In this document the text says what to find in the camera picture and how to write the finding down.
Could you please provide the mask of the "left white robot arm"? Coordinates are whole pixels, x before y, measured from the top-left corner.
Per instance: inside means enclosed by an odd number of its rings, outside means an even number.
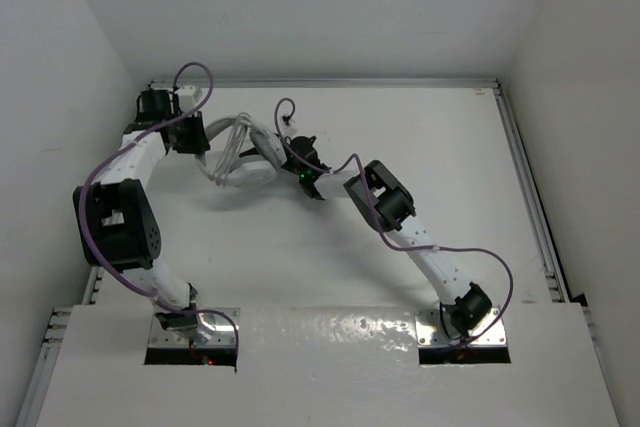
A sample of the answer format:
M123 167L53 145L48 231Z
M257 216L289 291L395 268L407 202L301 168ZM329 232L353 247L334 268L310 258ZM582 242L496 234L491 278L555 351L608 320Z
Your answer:
M207 151L200 89L147 88L124 130L116 155L100 164L73 193L84 256L154 306L160 327L183 339L201 325L197 291L161 260L162 238L145 188L169 152Z

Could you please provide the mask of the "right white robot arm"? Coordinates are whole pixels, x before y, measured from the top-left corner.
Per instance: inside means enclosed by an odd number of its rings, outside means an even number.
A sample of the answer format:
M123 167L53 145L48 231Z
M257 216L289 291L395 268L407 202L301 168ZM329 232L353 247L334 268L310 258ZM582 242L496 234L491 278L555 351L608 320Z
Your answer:
M242 151L233 167L260 181L284 170L297 178L302 191L314 200L346 197L387 247L405 253L434 288L448 315L449 326L468 339L489 314L492 301L483 288L462 272L447 255L453 248L440 246L426 232L409 190L379 160L363 164L351 155L332 169L321 161L316 138L277 135L271 140L251 136L253 147Z

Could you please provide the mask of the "white grey headphones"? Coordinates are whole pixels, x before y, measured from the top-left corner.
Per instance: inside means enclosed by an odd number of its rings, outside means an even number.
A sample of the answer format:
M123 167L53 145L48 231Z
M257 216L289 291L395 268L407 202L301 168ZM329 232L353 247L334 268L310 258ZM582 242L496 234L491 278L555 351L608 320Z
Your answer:
M278 176L286 162L284 147L278 135L257 122L248 113L219 118L205 127L209 143L225 130L229 137L222 152L215 155L215 166L209 169L206 155L195 156L200 172L216 186L240 189L265 185ZM264 159L240 158L242 151L256 147Z

